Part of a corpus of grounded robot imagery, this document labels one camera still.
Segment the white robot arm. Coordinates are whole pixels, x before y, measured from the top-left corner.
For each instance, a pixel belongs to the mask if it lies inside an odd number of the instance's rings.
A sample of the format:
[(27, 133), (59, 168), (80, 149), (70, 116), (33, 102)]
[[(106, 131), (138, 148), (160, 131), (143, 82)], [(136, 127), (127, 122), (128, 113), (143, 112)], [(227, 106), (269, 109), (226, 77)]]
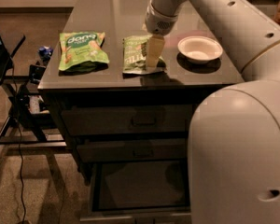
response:
[(243, 79), (192, 117), (192, 224), (280, 224), (280, 26), (246, 0), (150, 0), (147, 30), (164, 34), (186, 1)]

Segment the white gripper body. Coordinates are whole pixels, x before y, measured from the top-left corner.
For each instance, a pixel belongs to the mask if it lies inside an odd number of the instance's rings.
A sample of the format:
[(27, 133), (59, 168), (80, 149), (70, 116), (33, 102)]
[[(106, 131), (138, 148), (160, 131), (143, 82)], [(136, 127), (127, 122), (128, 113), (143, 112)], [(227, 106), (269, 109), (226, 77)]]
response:
[(176, 21), (177, 16), (163, 15), (154, 8), (152, 2), (149, 2), (145, 15), (145, 26), (149, 33), (153, 35), (168, 35)]

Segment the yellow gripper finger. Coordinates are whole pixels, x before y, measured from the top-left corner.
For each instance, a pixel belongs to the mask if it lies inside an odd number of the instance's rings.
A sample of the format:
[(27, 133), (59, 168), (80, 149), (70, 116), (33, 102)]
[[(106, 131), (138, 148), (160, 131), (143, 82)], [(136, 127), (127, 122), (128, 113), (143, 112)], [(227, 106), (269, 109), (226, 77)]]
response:
[(147, 41), (147, 67), (153, 68), (157, 66), (162, 50), (164, 48), (164, 37), (162, 35), (153, 35)]

